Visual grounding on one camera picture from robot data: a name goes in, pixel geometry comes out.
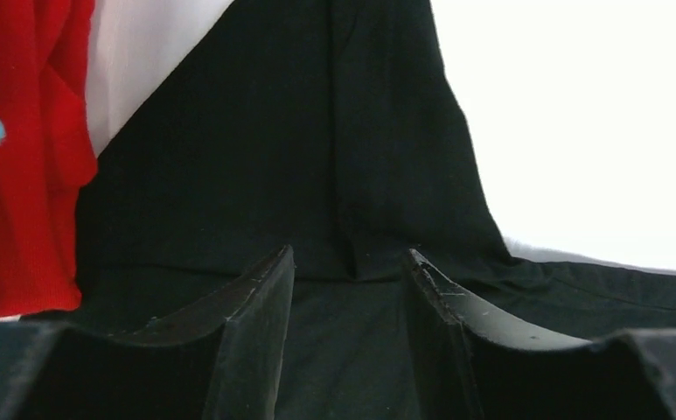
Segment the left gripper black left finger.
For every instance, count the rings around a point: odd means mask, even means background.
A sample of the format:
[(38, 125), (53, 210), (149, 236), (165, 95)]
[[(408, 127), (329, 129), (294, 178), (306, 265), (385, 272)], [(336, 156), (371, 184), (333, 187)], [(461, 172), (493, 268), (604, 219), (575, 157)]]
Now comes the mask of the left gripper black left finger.
[(294, 274), (276, 248), (131, 333), (0, 322), (0, 419), (271, 419)]

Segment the black t-shirt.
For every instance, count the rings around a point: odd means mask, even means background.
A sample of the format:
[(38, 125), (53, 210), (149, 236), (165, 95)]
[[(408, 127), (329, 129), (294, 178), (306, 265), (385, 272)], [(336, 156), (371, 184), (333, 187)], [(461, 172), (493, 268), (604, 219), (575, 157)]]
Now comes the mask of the black t-shirt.
[(676, 329), (676, 276), (508, 251), (427, 1), (236, 1), (80, 191), (80, 307), (133, 333), (268, 253), (295, 274), (271, 419), (424, 419), (402, 258), (544, 328)]

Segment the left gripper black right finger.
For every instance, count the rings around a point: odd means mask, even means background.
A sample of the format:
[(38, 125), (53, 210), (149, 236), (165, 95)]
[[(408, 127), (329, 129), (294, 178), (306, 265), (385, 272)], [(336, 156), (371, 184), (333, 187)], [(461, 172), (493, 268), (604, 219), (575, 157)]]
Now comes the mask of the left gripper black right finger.
[(402, 258), (424, 419), (676, 419), (676, 329), (581, 339), (530, 323)]

